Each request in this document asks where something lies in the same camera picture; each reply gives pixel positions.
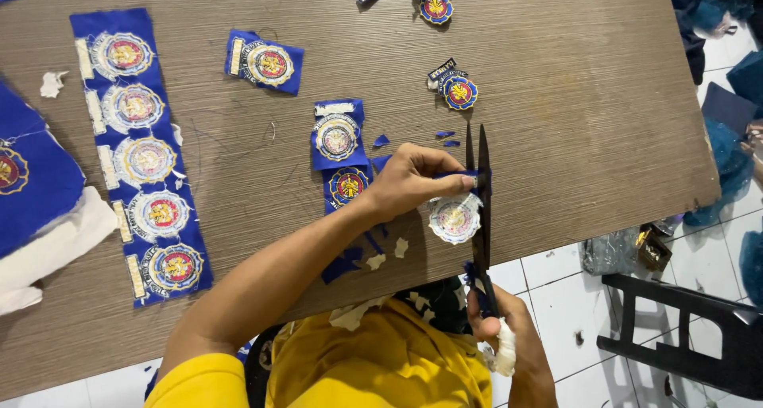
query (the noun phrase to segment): yellow shirt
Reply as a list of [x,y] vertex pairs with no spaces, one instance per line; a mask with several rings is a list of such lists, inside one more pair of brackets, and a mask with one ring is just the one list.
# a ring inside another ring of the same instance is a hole
[[[471,335],[442,333],[394,298],[352,332],[328,316],[288,324],[275,337],[267,407],[492,407],[490,374]],[[178,365],[145,408],[218,406],[248,407],[243,365],[228,354]]]

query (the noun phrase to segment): plastic bag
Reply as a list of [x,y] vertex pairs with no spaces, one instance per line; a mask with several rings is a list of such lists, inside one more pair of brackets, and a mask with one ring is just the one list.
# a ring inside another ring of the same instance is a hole
[[638,237],[639,227],[635,226],[579,242],[580,267],[589,275],[631,274],[639,253],[635,247]]
[[763,306],[763,234],[760,232],[747,232],[742,239],[739,270],[750,301]]
[[718,221],[720,210],[747,193],[755,164],[752,157],[739,147],[739,136],[715,120],[705,120],[711,140],[713,158],[720,176],[721,197],[715,203],[684,215],[689,226],[709,226]]

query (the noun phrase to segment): person's left hand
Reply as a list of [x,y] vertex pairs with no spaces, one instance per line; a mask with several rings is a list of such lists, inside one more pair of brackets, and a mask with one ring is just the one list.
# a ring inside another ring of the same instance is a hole
[[367,202],[380,222],[388,222],[432,198],[469,192],[474,183],[469,176],[431,178],[436,173],[463,170],[464,166],[446,151],[404,143],[353,203],[362,198],[360,202]]

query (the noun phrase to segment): black plastic chair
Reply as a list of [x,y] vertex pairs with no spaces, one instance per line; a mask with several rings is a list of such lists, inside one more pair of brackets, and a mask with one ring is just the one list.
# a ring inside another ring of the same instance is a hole
[[[620,339],[599,336],[596,345],[663,371],[686,377],[727,393],[763,400],[763,311],[672,284],[643,281],[625,275],[605,275],[601,282],[623,291]],[[633,343],[635,298],[678,308],[678,347],[657,342],[657,348]],[[720,328],[721,358],[689,348],[689,316],[699,315]]]

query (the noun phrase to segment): scissors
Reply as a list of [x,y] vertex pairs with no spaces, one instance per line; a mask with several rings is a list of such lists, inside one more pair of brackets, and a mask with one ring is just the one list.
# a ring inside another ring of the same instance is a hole
[[[472,123],[466,122],[466,169],[474,170],[474,146],[472,145]],[[474,255],[475,279],[482,282],[487,306],[483,307],[483,316],[500,318],[498,302],[493,292],[493,284],[488,275],[490,267],[490,197],[492,194],[490,177],[490,153],[488,152],[488,137],[484,133],[484,125],[479,126],[479,158],[477,162],[477,196],[482,201],[479,209],[480,229],[472,237],[472,254]]]

